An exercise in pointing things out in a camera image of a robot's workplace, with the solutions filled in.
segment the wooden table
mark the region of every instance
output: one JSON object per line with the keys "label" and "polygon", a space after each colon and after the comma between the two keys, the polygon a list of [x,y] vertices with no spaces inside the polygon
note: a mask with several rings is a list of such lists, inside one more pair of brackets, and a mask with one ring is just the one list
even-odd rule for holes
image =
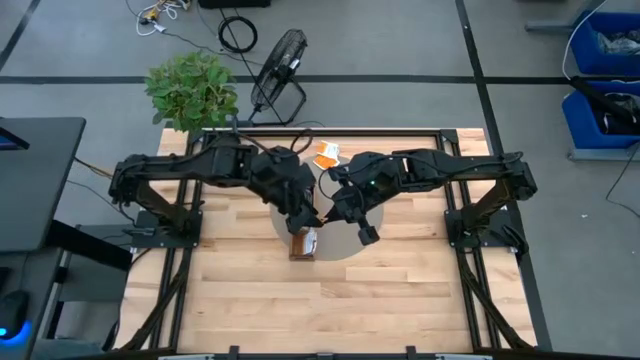
{"label": "wooden table", "polygon": [[[463,155],[488,154],[482,129],[458,129],[458,134]],[[317,137],[314,142],[319,140],[338,143],[349,158],[363,151],[436,147],[434,138],[425,137]],[[291,138],[260,141],[289,146]],[[159,154],[180,154],[185,144],[186,135],[166,129]],[[492,185],[470,183],[473,200]],[[177,182],[154,187],[175,200]],[[459,193],[456,197],[461,206]],[[202,239],[191,263],[180,352],[226,353],[230,345],[243,353],[401,353],[407,345],[418,352],[471,351],[457,263],[444,226],[444,190],[397,196],[384,204],[378,243],[345,260],[310,263],[289,261],[269,206],[248,190],[205,186],[203,200]],[[130,339],[154,306],[164,253],[153,250],[132,269],[116,346]],[[535,344],[515,257],[506,248],[486,248],[483,255],[494,302]],[[477,312],[488,346],[483,312]]]}

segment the potted plant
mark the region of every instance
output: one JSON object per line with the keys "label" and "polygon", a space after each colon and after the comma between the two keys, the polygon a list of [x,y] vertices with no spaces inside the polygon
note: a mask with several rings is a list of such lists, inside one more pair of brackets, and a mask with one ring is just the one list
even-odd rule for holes
{"label": "potted plant", "polygon": [[172,119],[175,130],[195,132],[225,126],[227,119],[238,114],[238,95],[231,85],[235,79],[216,56],[201,52],[176,56],[151,69],[145,83],[158,110],[154,124]]}

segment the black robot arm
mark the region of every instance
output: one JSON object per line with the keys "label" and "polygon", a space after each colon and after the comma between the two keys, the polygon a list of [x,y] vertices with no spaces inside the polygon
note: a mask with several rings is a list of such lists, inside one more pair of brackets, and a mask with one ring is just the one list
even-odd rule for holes
{"label": "black robot arm", "polygon": [[114,204],[136,202],[154,214],[160,225],[186,232],[189,211],[169,203],[149,184],[182,179],[222,188],[246,187],[288,215],[287,227],[293,234],[305,226],[322,226],[309,201],[308,194],[316,182],[309,166],[300,164],[292,150],[277,146],[259,153],[256,146],[241,145],[233,134],[220,135],[191,156],[131,155],[116,166],[109,195]]}
{"label": "black robot arm", "polygon": [[364,245],[379,240],[366,213],[403,192],[428,192],[449,181],[496,180],[477,203],[462,208],[461,231],[481,231],[490,216],[513,200],[527,200],[537,187],[522,153],[498,156],[450,156],[430,149],[357,154],[351,162],[328,170],[342,187],[333,196],[333,208],[325,222],[358,223]]}

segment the electric fan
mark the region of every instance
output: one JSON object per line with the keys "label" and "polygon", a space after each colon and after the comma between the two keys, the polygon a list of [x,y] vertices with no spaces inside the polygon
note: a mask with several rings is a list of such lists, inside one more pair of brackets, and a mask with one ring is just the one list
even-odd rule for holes
{"label": "electric fan", "polygon": [[[284,36],[278,41],[276,46],[269,54],[265,61],[260,74],[256,78],[256,83],[251,91],[251,103],[253,104],[253,113],[249,116],[249,123],[252,126],[264,125],[287,125],[295,119],[296,115],[307,101],[307,94],[302,90],[300,84],[295,79],[295,73],[300,66],[300,58],[307,47],[307,37],[304,36],[302,30],[288,30]],[[289,120],[280,123],[253,123],[253,117],[273,106],[278,99],[280,93],[287,84],[292,83],[302,95],[302,99],[298,107],[294,110]]]}

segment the blue storage bin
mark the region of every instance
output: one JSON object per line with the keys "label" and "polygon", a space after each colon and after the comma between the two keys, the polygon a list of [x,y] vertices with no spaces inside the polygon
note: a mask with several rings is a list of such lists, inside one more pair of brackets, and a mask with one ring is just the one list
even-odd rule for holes
{"label": "blue storage bin", "polygon": [[[590,81],[604,94],[619,92],[640,96],[640,83]],[[640,135],[605,135],[598,128],[587,98],[574,91],[562,102],[562,110],[577,149],[626,149],[640,141]]]}
{"label": "blue storage bin", "polygon": [[640,75],[640,55],[605,54],[598,45],[596,34],[596,31],[608,35],[638,29],[640,14],[593,14],[578,28],[571,41],[580,71],[596,75]]}

